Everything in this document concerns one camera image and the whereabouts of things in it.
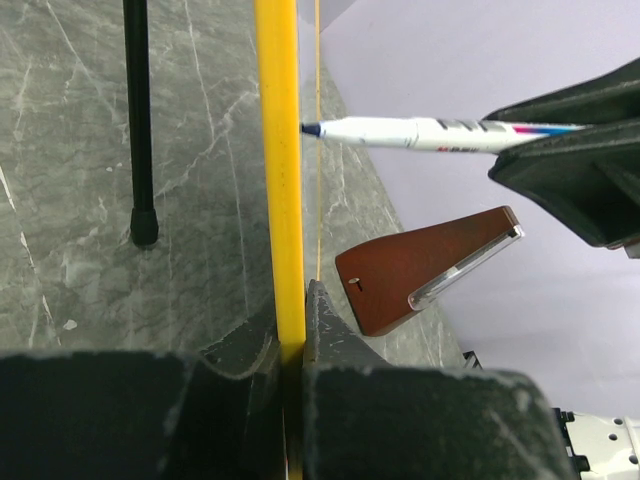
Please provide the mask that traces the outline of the orange framed whiteboard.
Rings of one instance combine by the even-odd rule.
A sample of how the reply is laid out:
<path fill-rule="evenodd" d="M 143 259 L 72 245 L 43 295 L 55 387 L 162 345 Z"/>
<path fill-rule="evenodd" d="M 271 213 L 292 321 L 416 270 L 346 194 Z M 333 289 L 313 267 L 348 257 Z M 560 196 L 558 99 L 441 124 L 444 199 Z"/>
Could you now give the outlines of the orange framed whiteboard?
<path fill-rule="evenodd" d="M 254 3 L 273 286 L 282 364 L 288 477 L 304 477 L 306 343 L 297 5 Z"/>

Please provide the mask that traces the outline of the white rainbow whiteboard marker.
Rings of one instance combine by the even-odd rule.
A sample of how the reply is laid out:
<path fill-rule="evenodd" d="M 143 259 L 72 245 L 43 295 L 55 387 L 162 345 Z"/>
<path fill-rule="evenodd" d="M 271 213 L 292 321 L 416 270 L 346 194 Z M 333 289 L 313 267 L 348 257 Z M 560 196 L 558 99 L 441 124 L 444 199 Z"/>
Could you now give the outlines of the white rainbow whiteboard marker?
<path fill-rule="evenodd" d="M 303 134 L 368 148 L 450 153 L 490 153 L 540 138 L 583 130 L 583 125 L 511 123 L 493 120 L 345 117 L 305 122 Z"/>

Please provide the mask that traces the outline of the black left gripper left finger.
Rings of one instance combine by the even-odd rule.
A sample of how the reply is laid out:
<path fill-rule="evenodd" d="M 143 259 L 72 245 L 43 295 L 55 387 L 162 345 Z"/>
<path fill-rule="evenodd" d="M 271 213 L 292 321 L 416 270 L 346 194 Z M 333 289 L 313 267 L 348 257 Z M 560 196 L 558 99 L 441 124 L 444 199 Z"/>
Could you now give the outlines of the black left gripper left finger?
<path fill-rule="evenodd" d="M 283 478 L 273 328 L 245 324 L 199 353 L 3 353 L 1 475 Z"/>

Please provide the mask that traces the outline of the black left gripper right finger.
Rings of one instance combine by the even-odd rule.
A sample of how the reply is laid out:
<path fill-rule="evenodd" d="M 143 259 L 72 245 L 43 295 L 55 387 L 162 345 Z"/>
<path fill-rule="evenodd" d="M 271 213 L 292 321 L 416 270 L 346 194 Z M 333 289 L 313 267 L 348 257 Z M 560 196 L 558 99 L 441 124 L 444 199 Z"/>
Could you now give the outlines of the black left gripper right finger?
<path fill-rule="evenodd" d="M 309 284 L 302 372 L 308 479 L 571 479 L 556 417 L 511 371 L 394 366 Z"/>

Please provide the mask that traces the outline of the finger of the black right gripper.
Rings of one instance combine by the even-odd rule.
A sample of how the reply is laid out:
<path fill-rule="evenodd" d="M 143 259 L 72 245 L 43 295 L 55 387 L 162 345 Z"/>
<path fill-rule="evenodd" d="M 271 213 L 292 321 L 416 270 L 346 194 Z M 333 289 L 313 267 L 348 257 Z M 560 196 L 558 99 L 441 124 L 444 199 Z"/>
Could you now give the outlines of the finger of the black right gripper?
<path fill-rule="evenodd" d="M 639 60 L 601 76 L 501 107 L 487 120 L 639 129 Z"/>
<path fill-rule="evenodd" d="M 592 247 L 639 242 L 639 121 L 596 125 L 509 148 L 488 176 Z"/>

